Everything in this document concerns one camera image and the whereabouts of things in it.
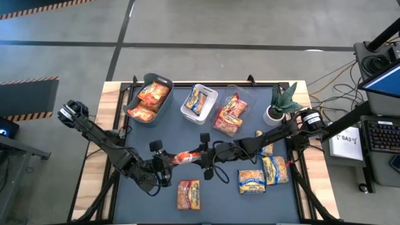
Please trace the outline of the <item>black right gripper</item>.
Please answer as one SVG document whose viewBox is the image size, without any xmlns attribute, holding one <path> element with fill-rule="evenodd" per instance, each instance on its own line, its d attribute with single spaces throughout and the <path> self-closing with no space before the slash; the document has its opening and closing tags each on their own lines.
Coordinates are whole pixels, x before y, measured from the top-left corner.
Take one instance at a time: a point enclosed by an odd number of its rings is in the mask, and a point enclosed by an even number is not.
<svg viewBox="0 0 400 225">
<path fill-rule="evenodd" d="M 204 179 L 211 180 L 216 175 L 220 180 L 229 180 L 229 176 L 224 169 L 217 166 L 217 163 L 226 163 L 235 161 L 241 156 L 241 149 L 231 142 L 214 141 L 209 147 L 211 138 L 209 133 L 200 134 L 200 151 L 194 151 L 194 156 L 201 156 L 194 161 L 194 164 L 200 165 L 204 169 Z"/>
</svg>

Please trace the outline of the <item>orange Maruchan chicken noodle pack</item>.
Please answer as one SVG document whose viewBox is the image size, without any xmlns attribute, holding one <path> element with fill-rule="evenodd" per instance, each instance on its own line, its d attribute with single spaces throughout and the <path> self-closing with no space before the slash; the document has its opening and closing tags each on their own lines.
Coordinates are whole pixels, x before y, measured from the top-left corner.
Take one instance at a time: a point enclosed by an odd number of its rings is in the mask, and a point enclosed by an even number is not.
<svg viewBox="0 0 400 225">
<path fill-rule="evenodd" d="M 156 113 L 144 106 L 138 105 L 134 109 L 128 109 L 127 113 L 142 122 L 150 122 L 156 117 Z"/>
<path fill-rule="evenodd" d="M 137 97 L 147 103 L 156 104 L 169 94 L 170 89 L 158 82 L 152 82 L 142 89 Z"/>
<path fill-rule="evenodd" d="M 192 152 L 180 152 L 177 154 L 176 157 L 171 158 L 169 162 L 180 165 L 180 164 L 187 164 L 187 163 L 193 163 L 194 161 L 200 159 L 201 156 L 194 156 Z"/>
<path fill-rule="evenodd" d="M 148 109 L 148 110 L 150 110 L 150 111 L 153 111 L 154 113 L 158 113 L 159 109 L 160 109 L 161 106 L 162 106 L 162 103 L 161 103 L 161 102 L 158 102 L 158 103 L 156 103 L 156 104 L 153 104 L 153 103 L 148 103 L 148 102 L 146 102 L 146 101 L 141 101 L 141 102 L 139 103 L 139 105 L 140 105 L 141 107 L 143 107 L 143 108 L 146 108 L 146 109 Z"/>
</svg>

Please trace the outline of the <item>red Maruchan beef noodle pack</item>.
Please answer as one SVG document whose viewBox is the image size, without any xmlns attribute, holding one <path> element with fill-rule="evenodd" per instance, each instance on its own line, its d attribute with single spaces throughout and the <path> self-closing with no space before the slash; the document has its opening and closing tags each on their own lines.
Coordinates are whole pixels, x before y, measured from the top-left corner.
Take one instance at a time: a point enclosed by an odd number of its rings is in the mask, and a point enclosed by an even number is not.
<svg viewBox="0 0 400 225">
<path fill-rule="evenodd" d="M 220 110 L 214 121 L 213 128 L 233 137 L 239 131 L 242 123 L 243 121 L 238 117 Z"/>
<path fill-rule="evenodd" d="M 200 180 L 182 180 L 177 187 L 177 208 L 179 210 L 200 210 Z"/>
<path fill-rule="evenodd" d="M 226 111 L 227 113 L 239 117 L 245 109 L 248 107 L 248 103 L 241 100 L 239 98 L 239 94 L 235 93 L 231 96 L 228 96 L 226 102 L 224 103 L 222 110 Z"/>
</svg>

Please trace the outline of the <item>blue Maruchan soy noodle pack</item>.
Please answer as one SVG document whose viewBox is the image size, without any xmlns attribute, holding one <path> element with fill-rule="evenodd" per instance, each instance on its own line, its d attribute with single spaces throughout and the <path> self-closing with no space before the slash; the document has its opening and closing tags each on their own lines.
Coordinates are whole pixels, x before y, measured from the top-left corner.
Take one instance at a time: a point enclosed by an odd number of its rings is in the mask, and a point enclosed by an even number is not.
<svg viewBox="0 0 400 225">
<path fill-rule="evenodd" d="M 184 106 L 198 116 L 203 110 L 206 98 L 207 96 L 203 92 L 201 92 L 196 86 L 193 86 L 190 95 L 184 103 Z"/>
<path fill-rule="evenodd" d="M 256 131 L 256 137 L 262 136 L 262 135 L 263 135 L 262 131 L 260 131 L 260 130 Z M 260 156 L 272 156 L 273 155 L 273 146 L 274 146 L 274 144 L 271 143 L 271 144 L 268 144 L 267 146 L 260 148 L 258 151 L 258 154 Z"/>
<path fill-rule="evenodd" d="M 240 194 L 261 194 L 266 192 L 266 181 L 262 170 L 238 171 Z"/>
<path fill-rule="evenodd" d="M 283 156 L 266 156 L 262 159 L 267 185 L 289 182 L 286 162 Z"/>
</svg>

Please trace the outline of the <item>blue-grey table mat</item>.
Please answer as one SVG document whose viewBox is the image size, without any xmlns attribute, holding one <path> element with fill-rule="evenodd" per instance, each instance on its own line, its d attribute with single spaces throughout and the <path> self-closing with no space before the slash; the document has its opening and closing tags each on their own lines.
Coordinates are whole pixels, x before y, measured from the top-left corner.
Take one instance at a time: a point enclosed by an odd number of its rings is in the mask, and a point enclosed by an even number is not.
<svg viewBox="0 0 400 225">
<path fill-rule="evenodd" d="M 201 133 L 209 133 L 211 141 L 233 139 L 212 127 L 211 119 L 197 125 L 184 118 L 181 106 L 190 93 L 189 88 L 175 88 L 173 100 L 165 115 L 155 127 L 145 127 L 134 120 L 129 121 L 132 131 L 126 144 L 136 148 L 143 159 L 150 159 L 149 143 L 160 140 L 171 154 L 192 151 L 199 147 Z M 113 221 L 127 223 L 238 223 L 276 224 L 298 223 L 298 207 L 293 182 L 268 186 L 261 194 L 240 194 L 238 172 L 262 169 L 261 161 L 252 164 L 249 160 L 237 160 L 220 164 L 230 182 L 224 184 L 217 176 L 204 180 L 203 169 L 195 164 L 175 167 L 171 185 L 159 190 L 151 197 L 132 180 L 120 178 Z M 199 210 L 178 210 L 178 184 L 182 180 L 200 182 Z"/>
</svg>

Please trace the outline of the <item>white plastic bin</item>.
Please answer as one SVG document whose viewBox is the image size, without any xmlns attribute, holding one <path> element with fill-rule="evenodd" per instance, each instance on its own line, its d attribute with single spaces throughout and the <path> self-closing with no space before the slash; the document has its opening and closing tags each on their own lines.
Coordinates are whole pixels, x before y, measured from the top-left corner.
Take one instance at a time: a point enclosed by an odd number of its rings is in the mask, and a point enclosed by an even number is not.
<svg viewBox="0 0 400 225">
<path fill-rule="evenodd" d="M 199 114 L 196 114 L 191 107 L 187 107 L 186 103 L 191 99 L 191 95 L 189 95 L 184 103 L 181 106 L 181 112 L 182 115 L 188 119 L 189 121 L 198 124 L 198 125 L 203 125 L 206 122 L 206 119 L 208 116 L 211 114 L 211 111 L 216 103 L 216 100 L 218 98 L 218 92 L 206 87 L 202 84 L 195 84 L 193 86 L 193 89 L 198 90 L 200 94 L 205 95 L 205 101 L 202 104 L 202 108 L 200 110 Z"/>
</svg>

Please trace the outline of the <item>clear plastic container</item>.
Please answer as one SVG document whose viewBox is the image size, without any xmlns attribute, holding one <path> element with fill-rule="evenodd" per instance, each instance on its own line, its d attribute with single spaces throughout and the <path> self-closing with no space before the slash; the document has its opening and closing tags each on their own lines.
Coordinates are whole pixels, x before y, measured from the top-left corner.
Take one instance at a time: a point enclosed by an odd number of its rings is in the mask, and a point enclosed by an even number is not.
<svg viewBox="0 0 400 225">
<path fill-rule="evenodd" d="M 215 109 L 212 112 L 212 115 L 211 115 L 211 118 L 210 118 L 211 127 L 212 128 L 213 128 L 213 124 L 214 124 L 214 121 L 216 119 L 216 116 L 218 115 L 220 110 L 222 110 L 222 107 L 223 107 L 224 103 L 226 102 L 226 99 L 227 99 L 228 96 L 231 96 L 231 95 L 233 95 L 235 93 L 238 93 L 239 94 L 239 98 L 241 100 L 245 101 L 246 103 L 248 103 L 248 107 L 245 109 L 245 111 L 239 117 L 237 117 L 237 118 L 242 120 L 242 125 L 241 125 L 239 131 L 235 134 L 235 136 L 233 136 L 233 137 L 236 137 L 241 133 L 241 130 L 244 128 L 244 125 L 246 124 L 246 121 L 248 120 L 248 116 L 250 115 L 250 113 L 251 113 L 251 111 L 253 109 L 253 106 L 256 103 L 256 96 L 252 92 L 244 89 L 243 87 L 239 87 L 239 86 L 233 85 L 233 84 L 230 84 L 230 85 L 224 87 L 222 89 L 222 91 L 220 91 L 219 93 L 221 93 L 221 95 L 217 99 L 217 102 L 216 102 L 216 105 L 215 105 Z M 223 132 L 221 132 L 221 131 L 219 131 L 217 129 L 215 129 L 215 130 L 217 132 L 220 132 L 220 133 L 228 136 L 227 134 L 225 134 L 225 133 L 223 133 Z"/>
</svg>

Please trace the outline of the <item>white plant pot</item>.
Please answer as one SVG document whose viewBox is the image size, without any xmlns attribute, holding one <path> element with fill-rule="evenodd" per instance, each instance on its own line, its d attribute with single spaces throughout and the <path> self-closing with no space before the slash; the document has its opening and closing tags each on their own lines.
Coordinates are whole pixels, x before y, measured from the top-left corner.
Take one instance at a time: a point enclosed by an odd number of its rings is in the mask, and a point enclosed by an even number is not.
<svg viewBox="0 0 400 225">
<path fill-rule="evenodd" d="M 277 126 L 281 124 L 284 114 L 281 112 L 274 112 L 272 106 L 268 106 L 263 116 L 263 121 L 269 126 Z"/>
</svg>

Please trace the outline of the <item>green snake plant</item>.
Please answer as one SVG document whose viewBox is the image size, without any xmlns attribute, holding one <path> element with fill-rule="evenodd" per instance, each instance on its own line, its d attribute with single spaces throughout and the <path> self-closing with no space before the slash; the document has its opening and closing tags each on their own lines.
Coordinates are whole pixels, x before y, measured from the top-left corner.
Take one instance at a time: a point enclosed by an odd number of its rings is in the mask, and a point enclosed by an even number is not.
<svg viewBox="0 0 400 225">
<path fill-rule="evenodd" d="M 274 114 L 289 114 L 300 111 L 304 108 L 303 105 L 293 101 L 293 95 L 296 92 L 298 83 L 295 82 L 283 93 L 278 86 L 272 89 L 271 108 Z"/>
</svg>

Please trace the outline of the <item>white SA3 paper sign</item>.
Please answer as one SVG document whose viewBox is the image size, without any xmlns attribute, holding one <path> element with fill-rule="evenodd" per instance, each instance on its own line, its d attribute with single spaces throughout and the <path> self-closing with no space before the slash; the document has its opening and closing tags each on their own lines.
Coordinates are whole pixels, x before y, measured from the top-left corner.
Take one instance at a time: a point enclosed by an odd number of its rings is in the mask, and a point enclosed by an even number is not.
<svg viewBox="0 0 400 225">
<path fill-rule="evenodd" d="M 362 161 L 363 152 L 359 129 L 348 127 L 330 138 L 329 150 L 331 156 Z"/>
</svg>

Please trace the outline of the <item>grey metal desk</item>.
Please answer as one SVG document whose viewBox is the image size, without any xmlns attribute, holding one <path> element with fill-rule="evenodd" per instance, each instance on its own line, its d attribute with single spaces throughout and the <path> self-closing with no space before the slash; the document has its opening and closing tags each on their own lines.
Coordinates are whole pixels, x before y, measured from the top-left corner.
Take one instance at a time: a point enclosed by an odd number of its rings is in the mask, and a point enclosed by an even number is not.
<svg viewBox="0 0 400 225">
<path fill-rule="evenodd" d="M 0 136 L 0 225 L 5 224 L 21 179 L 32 156 L 48 160 L 51 153 Z"/>
</svg>

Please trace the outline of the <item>black hazard-striped platform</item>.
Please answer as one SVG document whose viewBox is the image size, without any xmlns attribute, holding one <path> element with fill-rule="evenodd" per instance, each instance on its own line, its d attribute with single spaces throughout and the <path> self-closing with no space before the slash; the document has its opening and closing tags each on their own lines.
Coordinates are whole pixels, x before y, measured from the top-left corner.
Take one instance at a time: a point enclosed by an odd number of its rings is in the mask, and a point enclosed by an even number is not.
<svg viewBox="0 0 400 225">
<path fill-rule="evenodd" d="M 0 20 L 65 8 L 94 0 L 0 0 Z"/>
<path fill-rule="evenodd" d="M 50 118 L 60 77 L 0 82 L 0 118 L 28 121 Z"/>
</svg>

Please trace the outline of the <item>black backlit keyboard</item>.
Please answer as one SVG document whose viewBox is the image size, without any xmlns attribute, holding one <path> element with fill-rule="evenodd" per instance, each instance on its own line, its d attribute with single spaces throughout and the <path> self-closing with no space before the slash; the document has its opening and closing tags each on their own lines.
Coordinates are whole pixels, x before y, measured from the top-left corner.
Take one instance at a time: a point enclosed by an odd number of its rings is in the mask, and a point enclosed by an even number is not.
<svg viewBox="0 0 400 225">
<path fill-rule="evenodd" d="M 363 129 L 370 151 L 400 154 L 400 121 L 363 121 Z"/>
</svg>

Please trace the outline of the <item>grey side desk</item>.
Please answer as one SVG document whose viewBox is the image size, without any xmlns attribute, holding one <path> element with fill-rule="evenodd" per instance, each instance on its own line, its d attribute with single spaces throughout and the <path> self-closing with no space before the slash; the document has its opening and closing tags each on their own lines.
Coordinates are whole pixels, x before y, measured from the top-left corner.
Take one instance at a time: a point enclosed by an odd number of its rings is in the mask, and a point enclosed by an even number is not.
<svg viewBox="0 0 400 225">
<path fill-rule="evenodd" d="M 335 157 L 330 155 L 329 150 L 329 140 L 327 140 L 328 145 L 328 156 L 332 160 L 333 164 L 342 166 L 354 166 L 363 168 L 363 173 L 365 176 L 365 184 L 368 186 L 373 181 L 381 186 L 389 186 L 400 188 L 400 174 L 392 169 L 389 165 L 389 161 L 395 155 L 387 152 L 375 152 L 370 151 L 367 145 L 365 132 L 363 129 L 363 121 L 372 119 L 379 121 L 400 121 L 400 117 L 388 117 L 388 116 L 361 116 L 359 122 L 352 125 L 351 127 L 358 128 L 361 138 L 362 155 L 363 160 L 357 161 L 353 159 L 346 159 L 343 157 Z"/>
</svg>

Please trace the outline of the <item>computer monitor with blue screen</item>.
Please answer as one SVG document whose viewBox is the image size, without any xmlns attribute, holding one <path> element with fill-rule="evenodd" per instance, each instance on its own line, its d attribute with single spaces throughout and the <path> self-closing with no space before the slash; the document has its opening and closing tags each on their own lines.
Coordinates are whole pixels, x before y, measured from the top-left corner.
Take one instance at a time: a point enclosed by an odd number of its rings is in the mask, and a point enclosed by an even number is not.
<svg viewBox="0 0 400 225">
<path fill-rule="evenodd" d="M 367 78 L 359 89 L 400 99 L 400 59 Z"/>
</svg>

